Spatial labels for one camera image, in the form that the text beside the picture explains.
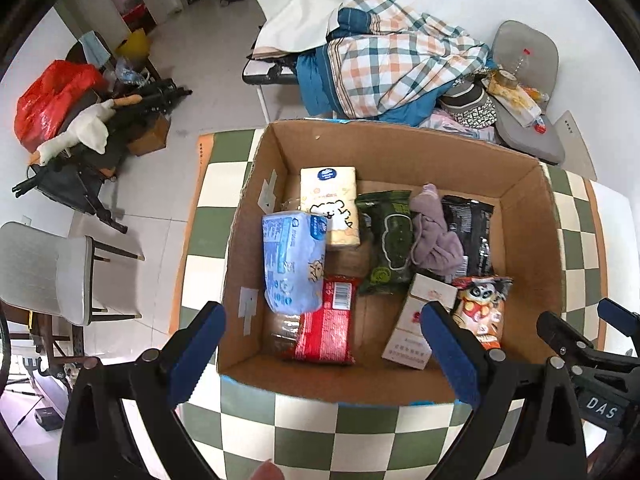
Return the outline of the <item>person's right hand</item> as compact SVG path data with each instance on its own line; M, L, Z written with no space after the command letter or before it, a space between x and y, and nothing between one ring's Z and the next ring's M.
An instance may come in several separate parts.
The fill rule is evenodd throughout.
M285 476L280 467L271 460L261 463L250 475L250 480L284 480Z

